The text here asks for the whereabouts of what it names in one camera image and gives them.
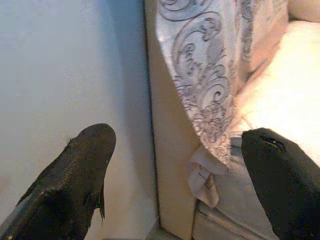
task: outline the silver embroidered fabric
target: silver embroidered fabric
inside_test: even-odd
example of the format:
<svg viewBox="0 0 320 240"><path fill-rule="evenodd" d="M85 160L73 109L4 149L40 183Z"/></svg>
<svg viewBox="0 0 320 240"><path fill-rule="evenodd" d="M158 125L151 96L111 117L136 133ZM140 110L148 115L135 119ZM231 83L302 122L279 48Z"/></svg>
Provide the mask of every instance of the silver embroidered fabric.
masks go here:
<svg viewBox="0 0 320 240"><path fill-rule="evenodd" d="M288 15L287 4L288 0L158 0L156 34L163 57L193 129L213 159L211 166L203 167L203 160L192 160L200 166L189 166L189 185L198 198L199 192L218 197L214 184L207 184L214 182L214 172L208 169L218 162L228 168L235 96L267 62L276 43L272 40L282 31L274 26ZM213 192L203 194L206 185Z"/></svg>

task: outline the white wall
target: white wall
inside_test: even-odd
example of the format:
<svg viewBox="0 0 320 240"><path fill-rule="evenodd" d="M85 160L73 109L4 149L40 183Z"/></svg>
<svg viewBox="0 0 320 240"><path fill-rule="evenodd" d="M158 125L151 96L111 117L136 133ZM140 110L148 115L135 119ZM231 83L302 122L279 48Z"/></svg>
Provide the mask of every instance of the white wall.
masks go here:
<svg viewBox="0 0 320 240"><path fill-rule="evenodd" d="M0 222L83 128L117 135L106 220L87 239L143 239L157 219L142 0L0 1Z"/></svg>

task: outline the mattress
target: mattress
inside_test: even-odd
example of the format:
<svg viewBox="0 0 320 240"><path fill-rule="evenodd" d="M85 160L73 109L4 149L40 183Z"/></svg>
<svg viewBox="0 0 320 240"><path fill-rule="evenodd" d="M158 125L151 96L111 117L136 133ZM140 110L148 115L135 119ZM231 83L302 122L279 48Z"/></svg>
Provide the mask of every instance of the mattress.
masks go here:
<svg viewBox="0 0 320 240"><path fill-rule="evenodd" d="M256 195L254 186L246 169L241 148L232 146L231 161L227 174L215 174L215 187L218 192L219 201L215 208L209 208L205 203L199 201L195 221L193 238L194 240L210 240L205 238L201 229L202 225L212 224L212 228L216 229L219 225L222 229L215 240L222 239L264 239L277 240L277 236L272 231L272 226L266 216ZM232 233L232 238L219 238L223 236L225 230Z"/></svg>

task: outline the floor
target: floor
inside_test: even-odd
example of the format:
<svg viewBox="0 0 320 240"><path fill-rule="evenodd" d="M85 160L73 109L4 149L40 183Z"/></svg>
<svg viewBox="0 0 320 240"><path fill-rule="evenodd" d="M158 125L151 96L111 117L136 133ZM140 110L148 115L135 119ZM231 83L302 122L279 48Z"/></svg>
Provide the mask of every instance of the floor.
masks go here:
<svg viewBox="0 0 320 240"><path fill-rule="evenodd" d="M145 240L181 240L180 238L168 233L166 230L159 228L153 231Z"/></svg>

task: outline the pillow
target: pillow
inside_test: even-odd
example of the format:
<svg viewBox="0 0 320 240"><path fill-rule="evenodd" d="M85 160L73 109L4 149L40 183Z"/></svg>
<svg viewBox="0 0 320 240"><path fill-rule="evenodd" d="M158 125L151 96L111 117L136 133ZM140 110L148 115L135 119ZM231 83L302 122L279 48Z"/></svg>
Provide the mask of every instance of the pillow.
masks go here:
<svg viewBox="0 0 320 240"><path fill-rule="evenodd" d="M299 20L320 23L320 0L289 0L288 10Z"/></svg>
<svg viewBox="0 0 320 240"><path fill-rule="evenodd" d="M319 89L320 24L291 22L271 64L237 96L231 136L239 140L243 131L271 129L320 166Z"/></svg>

